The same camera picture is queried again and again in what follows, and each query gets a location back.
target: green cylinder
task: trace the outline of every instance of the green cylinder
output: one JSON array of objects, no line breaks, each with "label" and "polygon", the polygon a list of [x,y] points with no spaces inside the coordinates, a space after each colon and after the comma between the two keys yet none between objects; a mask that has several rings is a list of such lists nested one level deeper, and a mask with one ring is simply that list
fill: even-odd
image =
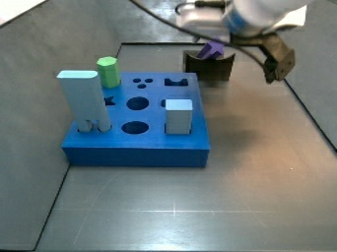
[{"label": "green cylinder", "polygon": [[101,86],[107,89],[115,88],[121,82],[117,59],[113,57],[100,58],[97,61],[97,71]]}]

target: star-shaped hole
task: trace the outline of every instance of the star-shaped hole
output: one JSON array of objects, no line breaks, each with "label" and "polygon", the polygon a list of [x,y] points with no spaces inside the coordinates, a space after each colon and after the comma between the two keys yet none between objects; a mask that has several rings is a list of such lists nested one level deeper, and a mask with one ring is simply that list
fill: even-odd
[{"label": "star-shaped hole", "polygon": [[112,102],[112,99],[113,99],[112,96],[104,98],[105,106],[113,106],[113,105],[116,105],[116,104]]}]

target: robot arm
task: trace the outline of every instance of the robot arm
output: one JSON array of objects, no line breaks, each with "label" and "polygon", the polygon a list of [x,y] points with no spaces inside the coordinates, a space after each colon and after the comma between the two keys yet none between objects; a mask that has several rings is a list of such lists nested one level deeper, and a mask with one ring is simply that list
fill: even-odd
[{"label": "robot arm", "polygon": [[258,46],[266,55],[267,83],[280,81],[295,65],[295,52],[287,47],[275,31],[302,27],[306,4],[313,0],[222,0],[193,1],[179,10],[179,27],[211,36],[228,37],[239,46]]}]

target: blue shape sorter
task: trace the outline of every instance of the blue shape sorter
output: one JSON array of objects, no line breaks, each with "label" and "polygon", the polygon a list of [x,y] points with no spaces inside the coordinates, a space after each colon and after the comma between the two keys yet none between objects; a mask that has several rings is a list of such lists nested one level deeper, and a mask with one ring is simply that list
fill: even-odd
[{"label": "blue shape sorter", "polygon": [[[112,129],[81,133],[72,123],[61,144],[72,165],[206,166],[211,147],[195,74],[121,73],[121,84],[103,94]],[[165,99],[192,101],[191,134],[164,133]]]}]

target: cable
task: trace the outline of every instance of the cable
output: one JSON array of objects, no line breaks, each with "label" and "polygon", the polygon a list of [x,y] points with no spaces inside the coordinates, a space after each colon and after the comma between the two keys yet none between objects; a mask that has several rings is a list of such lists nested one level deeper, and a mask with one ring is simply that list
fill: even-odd
[{"label": "cable", "polygon": [[175,11],[175,14],[176,14],[176,15],[180,16],[180,8],[184,7],[184,6],[187,6],[187,5],[193,5],[193,6],[195,6],[195,3],[181,3],[181,4],[177,4],[177,5],[175,6],[173,11]]},{"label": "cable", "polygon": [[224,0],[218,0],[218,1],[197,0],[195,2],[185,2],[185,3],[177,4],[175,6],[176,15],[180,15],[180,8],[187,5],[193,5],[196,8],[211,7],[211,8],[224,9],[227,7],[228,3]]},{"label": "cable", "polygon": [[179,28],[176,25],[173,25],[169,21],[167,21],[165,19],[163,19],[161,17],[159,17],[156,14],[153,14],[136,0],[128,0],[144,13],[147,13],[153,19],[156,19],[159,22],[161,22],[164,25],[167,25],[168,27],[173,28],[175,30],[191,35],[191,36],[195,36],[195,37],[199,37],[199,38],[203,38],[206,40],[212,40],[220,44],[223,44],[224,46],[227,47],[231,47],[232,49],[240,51],[242,53],[244,53],[255,62],[256,64],[260,66],[260,68],[263,69],[263,71],[266,72],[266,68],[264,68],[264,65],[263,63],[260,62],[260,60],[258,59],[258,57],[250,52],[247,51],[246,49],[243,49],[240,46],[227,42],[227,41],[222,41],[208,35],[204,35],[204,34],[200,34],[197,32],[193,32],[193,31],[189,31],[184,28]]}]

